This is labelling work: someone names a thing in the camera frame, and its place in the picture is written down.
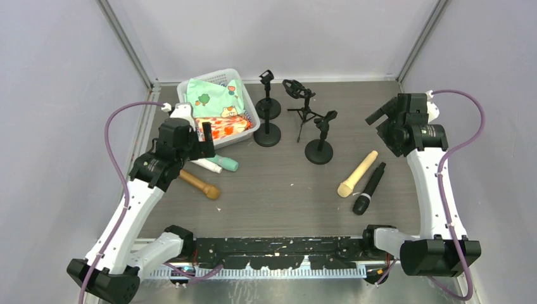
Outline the black round-base stand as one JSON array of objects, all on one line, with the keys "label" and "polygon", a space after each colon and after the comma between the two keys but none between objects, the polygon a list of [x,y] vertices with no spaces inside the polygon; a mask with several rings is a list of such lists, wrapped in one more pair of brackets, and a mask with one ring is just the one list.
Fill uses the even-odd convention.
[{"label": "black round-base stand", "polygon": [[319,139],[310,141],[305,147],[305,156],[308,161],[316,165],[325,165],[332,160],[333,148],[326,141],[329,122],[334,120],[338,115],[336,110],[328,111],[327,114],[320,118],[315,118],[314,124],[320,130]]},{"label": "black round-base stand", "polygon": [[253,133],[255,142],[262,147],[272,147],[281,140],[281,130],[269,120],[264,121],[260,128]]},{"label": "black round-base stand", "polygon": [[262,119],[265,118],[265,110],[268,110],[269,120],[273,120],[281,114],[281,104],[278,100],[270,97],[272,80],[274,80],[274,74],[271,70],[266,70],[260,75],[260,82],[264,85],[265,97],[256,103],[255,110]]}]

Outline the beige microphone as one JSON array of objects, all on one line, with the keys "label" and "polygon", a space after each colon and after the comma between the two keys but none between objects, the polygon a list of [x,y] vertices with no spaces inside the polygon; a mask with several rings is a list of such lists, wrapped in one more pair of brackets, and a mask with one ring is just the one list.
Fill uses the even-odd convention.
[{"label": "beige microphone", "polygon": [[342,198],[348,197],[354,190],[358,181],[363,177],[366,171],[371,167],[378,157],[378,152],[376,150],[371,151],[357,166],[356,169],[349,175],[349,177],[344,180],[337,189],[338,196]]}]

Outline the black microphone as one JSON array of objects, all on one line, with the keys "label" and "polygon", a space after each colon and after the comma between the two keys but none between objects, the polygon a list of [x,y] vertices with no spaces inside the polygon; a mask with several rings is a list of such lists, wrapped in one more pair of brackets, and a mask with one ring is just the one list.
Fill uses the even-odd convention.
[{"label": "black microphone", "polygon": [[373,171],[365,188],[363,189],[363,191],[360,193],[360,195],[354,202],[354,205],[352,208],[352,211],[354,214],[363,215],[367,211],[370,205],[372,196],[384,175],[385,168],[386,168],[386,163],[381,162],[379,166]]}]

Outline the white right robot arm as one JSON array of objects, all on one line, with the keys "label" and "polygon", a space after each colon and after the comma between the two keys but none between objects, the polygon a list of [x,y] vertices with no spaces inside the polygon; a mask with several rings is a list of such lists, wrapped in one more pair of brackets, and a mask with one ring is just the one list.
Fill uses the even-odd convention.
[{"label": "white right robot arm", "polygon": [[366,118],[388,149],[406,158],[417,191],[420,232],[411,236],[392,225],[368,225],[363,232],[369,258],[391,255],[408,276],[456,277],[481,256],[479,241],[467,236],[453,197],[448,162],[451,150],[430,93],[399,93]]}]

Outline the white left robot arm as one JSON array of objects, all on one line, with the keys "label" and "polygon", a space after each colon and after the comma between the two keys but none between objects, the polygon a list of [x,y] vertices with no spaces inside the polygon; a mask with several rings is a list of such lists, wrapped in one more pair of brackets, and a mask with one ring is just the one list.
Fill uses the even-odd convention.
[{"label": "white left robot arm", "polygon": [[215,156],[211,124],[202,124],[204,139],[183,118],[168,118],[160,125],[152,150],[139,156],[118,208],[85,258],[68,264],[68,275],[86,293],[109,303],[130,303],[140,283],[160,265],[176,257],[191,257],[193,233],[168,226],[136,254],[131,252],[148,215],[186,162]]}]

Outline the white microphone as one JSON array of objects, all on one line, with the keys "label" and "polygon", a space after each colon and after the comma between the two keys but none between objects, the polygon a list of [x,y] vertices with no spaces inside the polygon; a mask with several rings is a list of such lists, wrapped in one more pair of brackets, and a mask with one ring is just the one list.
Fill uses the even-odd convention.
[{"label": "white microphone", "polygon": [[213,163],[205,158],[191,160],[190,162],[217,174],[220,174],[223,171],[223,168],[220,165],[217,165],[216,163]]}]

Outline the mint green microphone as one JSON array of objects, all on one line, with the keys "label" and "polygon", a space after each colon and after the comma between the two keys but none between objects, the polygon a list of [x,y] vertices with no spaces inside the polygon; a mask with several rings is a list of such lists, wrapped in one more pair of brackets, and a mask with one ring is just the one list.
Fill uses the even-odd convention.
[{"label": "mint green microphone", "polygon": [[212,158],[208,158],[208,160],[230,172],[236,172],[239,168],[239,163],[232,158],[215,155]]}]

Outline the orange patterned cloth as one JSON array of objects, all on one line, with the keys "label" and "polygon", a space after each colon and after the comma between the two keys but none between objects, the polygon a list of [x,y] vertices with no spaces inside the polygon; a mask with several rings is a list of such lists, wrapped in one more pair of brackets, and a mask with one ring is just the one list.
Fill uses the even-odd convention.
[{"label": "orange patterned cloth", "polygon": [[242,133],[251,127],[251,122],[242,116],[196,118],[195,121],[201,128],[205,122],[211,124],[212,139],[215,142]]}]

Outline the brown microphone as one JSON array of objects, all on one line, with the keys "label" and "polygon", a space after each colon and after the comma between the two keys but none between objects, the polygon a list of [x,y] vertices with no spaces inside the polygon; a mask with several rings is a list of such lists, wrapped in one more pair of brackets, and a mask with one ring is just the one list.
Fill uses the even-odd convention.
[{"label": "brown microphone", "polygon": [[179,178],[199,189],[207,198],[211,200],[217,200],[220,197],[221,192],[217,186],[197,178],[184,169],[180,171]]}]

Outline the green cartoon print cloth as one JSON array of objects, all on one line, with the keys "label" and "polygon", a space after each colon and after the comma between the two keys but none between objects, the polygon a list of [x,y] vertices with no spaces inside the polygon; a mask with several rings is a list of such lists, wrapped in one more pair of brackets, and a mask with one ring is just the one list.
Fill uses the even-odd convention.
[{"label": "green cartoon print cloth", "polygon": [[194,118],[233,117],[245,113],[243,88],[239,79],[224,85],[191,79],[185,97],[193,108]]}]

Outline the black tripod shock-mount stand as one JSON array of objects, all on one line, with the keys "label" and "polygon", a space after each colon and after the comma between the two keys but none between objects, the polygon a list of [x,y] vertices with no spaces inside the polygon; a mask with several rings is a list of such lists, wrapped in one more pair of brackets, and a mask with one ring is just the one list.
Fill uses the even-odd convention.
[{"label": "black tripod shock-mount stand", "polygon": [[316,95],[311,89],[306,88],[301,82],[297,80],[284,79],[282,84],[285,88],[286,93],[293,99],[303,99],[304,104],[301,108],[288,108],[287,111],[294,111],[298,113],[298,116],[301,119],[300,129],[296,142],[300,142],[301,132],[303,126],[313,120],[314,118],[322,118],[323,116],[312,111],[310,107],[310,100]]}]

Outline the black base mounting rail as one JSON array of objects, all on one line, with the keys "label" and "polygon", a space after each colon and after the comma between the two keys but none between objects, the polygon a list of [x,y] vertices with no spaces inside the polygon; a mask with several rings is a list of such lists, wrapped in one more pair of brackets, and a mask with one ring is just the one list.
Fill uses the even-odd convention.
[{"label": "black base mounting rail", "polygon": [[373,251],[362,237],[199,237],[190,254],[169,263],[187,263],[204,269],[222,265],[227,270],[297,269],[308,262],[313,270],[350,269],[358,262],[379,262],[387,267],[396,257]]}]

